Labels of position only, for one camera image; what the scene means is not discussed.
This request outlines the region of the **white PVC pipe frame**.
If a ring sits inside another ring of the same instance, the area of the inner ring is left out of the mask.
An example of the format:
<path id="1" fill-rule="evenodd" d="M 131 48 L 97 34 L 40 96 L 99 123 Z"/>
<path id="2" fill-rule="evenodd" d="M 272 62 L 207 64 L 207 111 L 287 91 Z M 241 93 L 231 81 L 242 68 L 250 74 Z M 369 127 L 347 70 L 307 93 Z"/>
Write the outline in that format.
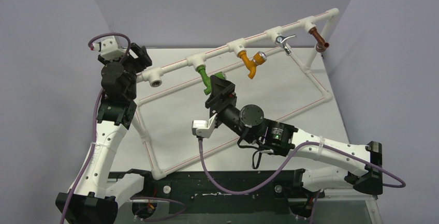
<path id="1" fill-rule="evenodd" d="M 212 49 L 207 52 L 200 52 L 190 56 L 187 56 L 185 59 L 165 65 L 165 66 L 157 66 L 151 69 L 146 69 L 137 74 L 137 81 L 140 82 L 149 82 L 151 87 L 158 87 L 161 85 L 162 76 L 171 73 L 173 71 L 185 68 L 185 67 L 193 67 L 194 70 L 199 73 L 199 77 L 179 84 L 177 86 L 168 88 L 159 93 L 150 95 L 148 97 L 142 98 L 138 100 L 138 106 L 142 106 L 152 100 L 159 99 L 168 94 L 177 92 L 180 89 L 184 89 L 186 87 L 192 86 L 198 82 L 205 82 L 209 77 L 209 73 L 206 72 L 206 61 L 213 57 L 218 57 L 225 53 L 233 53 L 236 57 L 240 59 L 239 62 L 236 62 L 232 65 L 224 67 L 222 70 L 224 72 L 239 68 L 244 66 L 249 71 L 248 76 L 250 79 L 253 79 L 257 67 L 262 64 L 263 56 L 257 54 L 255 58 L 251 58 L 247 51 L 246 47 L 249 44 L 255 43 L 260 40 L 269 39 L 276 46 L 265 52 L 265 55 L 271 55 L 278 53 L 280 51 L 284 51 L 287 56 L 293 59 L 293 61 L 300 68 L 301 72 L 314 84 L 314 86 L 321 93 L 321 97 L 313 101 L 306 106 L 299 108 L 280 119 L 283 121 L 288 117 L 293 117 L 302 112 L 305 112 L 319 104 L 324 102 L 328 102 L 332 99 L 333 95 L 319 82 L 319 80 L 314 76 L 311 71 L 311 65 L 318 53 L 322 53 L 323 50 L 327 49 L 327 46 L 324 44 L 328 41 L 329 32 L 332 30 L 332 27 L 336 20 L 338 19 L 340 14 L 339 9 L 332 8 L 323 13 L 308 16 L 297 20 L 293 23 L 286 24 L 283 26 L 276 26 L 270 28 L 260 34 L 256 34 L 247 38 L 240 38 L 234 41 L 230 41 L 225 45 Z M 316 40 L 316 45 L 314 47 L 314 51 L 311 52 L 310 57 L 303 62 L 300 57 L 294 52 L 294 50 L 287 44 L 287 38 L 283 35 L 295 29 L 303 29 L 306 33 L 313 36 Z"/>

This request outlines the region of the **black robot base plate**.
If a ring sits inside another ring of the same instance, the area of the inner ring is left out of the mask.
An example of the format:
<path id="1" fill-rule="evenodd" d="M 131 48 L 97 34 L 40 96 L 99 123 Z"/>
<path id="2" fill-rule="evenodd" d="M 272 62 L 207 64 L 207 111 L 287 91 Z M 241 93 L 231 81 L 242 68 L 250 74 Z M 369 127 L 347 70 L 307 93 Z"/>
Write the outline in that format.
<path id="1" fill-rule="evenodd" d="M 187 214 L 296 214 L 310 217 L 313 197 L 303 189 L 303 169 L 281 171 L 261 188 L 248 192 L 268 179 L 273 171 L 212 171 L 216 187 L 203 171 L 174 172 L 155 180 L 149 171 L 132 169 L 145 176 L 145 186 L 136 193 L 147 204 L 154 198 L 170 199 L 169 213 L 186 207 Z"/>

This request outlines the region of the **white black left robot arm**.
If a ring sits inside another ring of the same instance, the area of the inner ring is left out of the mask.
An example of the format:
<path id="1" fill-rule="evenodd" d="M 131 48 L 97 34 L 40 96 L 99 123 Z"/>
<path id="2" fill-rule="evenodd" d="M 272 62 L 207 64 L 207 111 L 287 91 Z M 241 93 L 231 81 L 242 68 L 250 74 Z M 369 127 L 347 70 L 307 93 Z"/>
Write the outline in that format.
<path id="1" fill-rule="evenodd" d="M 137 74 L 152 65 L 144 46 L 131 43 L 129 49 L 112 48 L 101 42 L 98 60 L 103 64 L 101 91 L 95 110 L 91 146 L 83 166 L 67 193 L 55 200 L 62 213 L 61 223 L 114 223 L 119 208 L 132 196 L 150 196 L 153 183 L 146 173 L 128 171 L 108 186 L 117 150 L 130 128 L 137 105 Z"/>

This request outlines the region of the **green water faucet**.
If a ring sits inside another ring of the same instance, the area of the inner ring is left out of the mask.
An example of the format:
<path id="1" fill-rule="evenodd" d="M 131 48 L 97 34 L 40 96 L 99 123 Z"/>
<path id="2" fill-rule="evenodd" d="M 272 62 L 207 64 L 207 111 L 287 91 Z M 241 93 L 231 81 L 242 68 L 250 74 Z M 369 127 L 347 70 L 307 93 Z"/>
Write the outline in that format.
<path id="1" fill-rule="evenodd" d="M 206 67 L 204 65 L 201 65 L 201 66 L 196 68 L 196 71 L 201 76 L 202 82 L 206 87 L 203 90 L 204 94 L 209 95 L 212 91 L 212 86 L 211 86 L 211 79 L 208 76 L 208 74 L 206 73 Z M 222 71 L 215 73 L 214 76 L 216 76 L 220 79 L 226 79 L 226 75 Z"/>

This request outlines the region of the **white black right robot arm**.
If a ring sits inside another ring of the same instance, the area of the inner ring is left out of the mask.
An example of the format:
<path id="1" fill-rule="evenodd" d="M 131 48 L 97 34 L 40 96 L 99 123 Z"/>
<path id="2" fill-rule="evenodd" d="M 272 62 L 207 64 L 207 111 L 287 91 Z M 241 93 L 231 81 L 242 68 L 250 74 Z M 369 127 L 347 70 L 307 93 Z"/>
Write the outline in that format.
<path id="1" fill-rule="evenodd" d="M 370 141 L 354 145 L 326 139 L 296 126 L 265 118 L 254 104 L 238 109 L 235 85 L 218 76 L 211 76 L 211 92 L 205 102 L 210 111 L 208 131 L 224 124 L 238 135 L 239 148 L 251 148 L 262 154 L 283 156 L 283 169 L 294 157 L 327 164 L 328 173 L 304 171 L 291 182 L 292 192 L 303 197 L 324 188 L 352 187 L 368 195 L 383 193 L 382 144 Z"/>

